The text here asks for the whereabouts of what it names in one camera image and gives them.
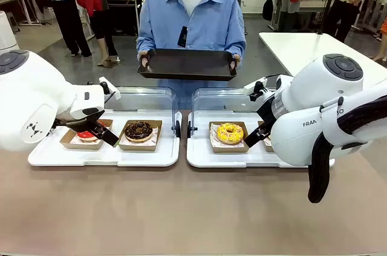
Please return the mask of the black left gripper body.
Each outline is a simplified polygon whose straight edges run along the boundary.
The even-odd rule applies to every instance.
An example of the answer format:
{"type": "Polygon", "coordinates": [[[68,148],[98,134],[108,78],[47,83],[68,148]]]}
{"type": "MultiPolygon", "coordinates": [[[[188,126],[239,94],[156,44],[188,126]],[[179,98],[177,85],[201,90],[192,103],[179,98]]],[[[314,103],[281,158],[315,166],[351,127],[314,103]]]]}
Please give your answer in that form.
{"type": "Polygon", "coordinates": [[[98,123],[97,120],[104,112],[104,110],[101,110],[93,114],[86,115],[81,119],[75,119],[69,111],[66,111],[56,116],[53,122],[53,129],[59,126],[66,126],[75,132],[102,132],[104,127],[101,123],[98,123]]]}

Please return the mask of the person's left hand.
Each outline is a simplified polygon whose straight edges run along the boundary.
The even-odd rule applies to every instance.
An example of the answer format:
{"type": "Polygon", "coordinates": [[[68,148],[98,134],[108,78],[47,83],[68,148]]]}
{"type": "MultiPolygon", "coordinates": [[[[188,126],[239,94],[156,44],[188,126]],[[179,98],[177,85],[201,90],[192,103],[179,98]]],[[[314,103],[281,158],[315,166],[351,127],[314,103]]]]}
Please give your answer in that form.
{"type": "Polygon", "coordinates": [[[231,54],[229,59],[229,69],[230,71],[235,71],[241,63],[241,57],[238,54],[231,54]]]}

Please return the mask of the person's right hand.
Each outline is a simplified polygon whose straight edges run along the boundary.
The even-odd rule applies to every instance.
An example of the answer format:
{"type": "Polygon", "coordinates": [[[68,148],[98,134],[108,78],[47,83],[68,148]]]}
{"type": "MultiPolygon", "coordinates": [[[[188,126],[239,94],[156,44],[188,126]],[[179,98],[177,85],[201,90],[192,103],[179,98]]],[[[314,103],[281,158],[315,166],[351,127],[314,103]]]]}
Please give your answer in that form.
{"type": "Polygon", "coordinates": [[[139,69],[141,72],[151,71],[151,68],[149,66],[149,58],[150,56],[148,55],[148,51],[139,51],[138,52],[138,58],[139,58],[139,69]]]}

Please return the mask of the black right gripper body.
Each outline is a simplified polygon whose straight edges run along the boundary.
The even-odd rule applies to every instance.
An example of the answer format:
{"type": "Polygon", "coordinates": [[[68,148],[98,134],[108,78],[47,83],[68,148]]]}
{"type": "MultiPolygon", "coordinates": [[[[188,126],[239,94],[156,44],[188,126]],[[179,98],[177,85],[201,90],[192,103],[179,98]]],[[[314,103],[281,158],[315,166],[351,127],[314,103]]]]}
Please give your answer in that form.
{"type": "Polygon", "coordinates": [[[272,126],[276,122],[276,118],[272,111],[272,102],[274,101],[274,96],[268,98],[257,110],[257,114],[263,121],[263,128],[266,131],[271,131],[272,126]]]}

